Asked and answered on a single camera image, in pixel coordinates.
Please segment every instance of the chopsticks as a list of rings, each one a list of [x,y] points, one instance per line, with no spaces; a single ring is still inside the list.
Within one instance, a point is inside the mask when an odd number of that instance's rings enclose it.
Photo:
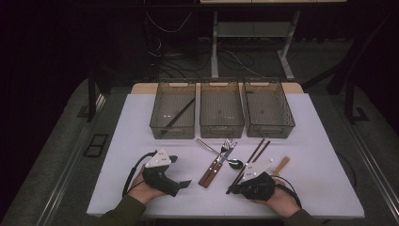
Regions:
[[[255,159],[252,161],[252,158],[255,156],[255,154],[259,151],[259,149],[261,148],[262,144],[264,143],[264,138],[261,140],[261,142],[259,143],[258,147],[255,149],[255,151],[252,153],[252,155],[250,156],[249,160],[247,161],[247,164],[250,162],[256,162],[256,160],[258,160],[258,158],[261,156],[261,154],[264,152],[264,150],[267,148],[267,146],[270,144],[270,140],[267,141],[263,148],[261,149],[261,151],[256,155]],[[238,173],[237,177],[235,178],[235,180],[232,182],[231,186],[229,186],[229,189],[227,190],[226,194],[230,194],[231,190],[230,187],[237,185],[240,180],[243,178],[244,175],[244,170],[246,169],[246,166],[244,166],[240,173]]]

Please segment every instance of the knife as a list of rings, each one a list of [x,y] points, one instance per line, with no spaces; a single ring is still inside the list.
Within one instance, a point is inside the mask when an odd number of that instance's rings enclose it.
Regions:
[[[235,145],[232,145],[224,154],[224,158],[218,156],[211,164],[211,166],[206,170],[206,172],[203,174],[202,178],[199,180],[199,185],[203,187],[208,187],[211,182],[214,180],[215,176],[217,173],[220,171],[220,169],[223,166],[223,163],[226,161],[226,159],[229,157],[230,153],[232,150],[234,150]]]

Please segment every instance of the hand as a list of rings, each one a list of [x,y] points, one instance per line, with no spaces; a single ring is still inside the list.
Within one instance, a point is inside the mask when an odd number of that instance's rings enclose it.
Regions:
[[[143,204],[148,204],[151,200],[166,194],[158,189],[150,187],[144,182],[142,175],[143,170],[144,165],[141,167],[137,177],[133,180],[132,186],[127,194]]]
[[[280,180],[275,180],[275,181],[277,184],[285,186],[285,184],[282,181]],[[300,207],[296,204],[294,198],[291,197],[291,195],[289,195],[287,192],[277,187],[275,188],[274,195],[268,201],[256,200],[255,202],[267,205],[274,212],[276,212],[278,215],[284,218],[288,218],[294,213],[296,213],[298,210],[300,210]]]

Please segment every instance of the floor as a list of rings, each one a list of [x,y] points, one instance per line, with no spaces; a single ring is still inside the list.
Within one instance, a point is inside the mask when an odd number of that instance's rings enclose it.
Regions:
[[[160,65],[159,76],[210,76],[210,40],[204,38],[199,39],[199,42],[198,59],[185,58],[176,50],[166,49],[166,60]],[[276,54],[282,44],[280,39],[220,40],[219,76],[242,77],[256,73],[284,80]],[[295,82],[302,84],[337,64],[351,44],[350,40],[294,41],[287,59]],[[392,211],[397,207],[394,190],[399,187],[396,176],[399,170],[398,136],[361,89],[356,89],[355,107],[363,109],[368,121],[350,124],[343,115],[344,92],[328,95],[328,81],[325,79],[305,89],[305,92],[310,94],[331,144],[359,196],[365,218],[323,222],[326,225],[343,226],[398,225],[397,213]],[[2,225],[92,225],[95,222],[96,217],[88,216],[86,210],[130,89],[114,87],[110,94],[99,99],[98,113],[92,122],[87,122],[87,81],[76,88]],[[84,157],[83,152],[95,134],[108,134],[103,154],[98,158]],[[202,224],[248,225],[248,222],[155,221],[155,225],[160,226]],[[280,225],[280,221],[253,220],[250,224]]]

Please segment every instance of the spoon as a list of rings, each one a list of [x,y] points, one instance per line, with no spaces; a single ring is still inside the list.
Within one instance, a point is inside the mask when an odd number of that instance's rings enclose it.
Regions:
[[[224,160],[226,160],[229,163],[229,166],[235,170],[239,170],[244,166],[244,163],[238,159],[227,159],[225,156],[221,155],[220,153],[218,153],[216,150],[214,150],[213,148],[209,147],[206,143],[204,143],[202,140],[197,139],[197,141],[202,144],[206,149],[208,149],[209,151],[211,151],[212,153],[216,154],[217,156],[223,158]]]

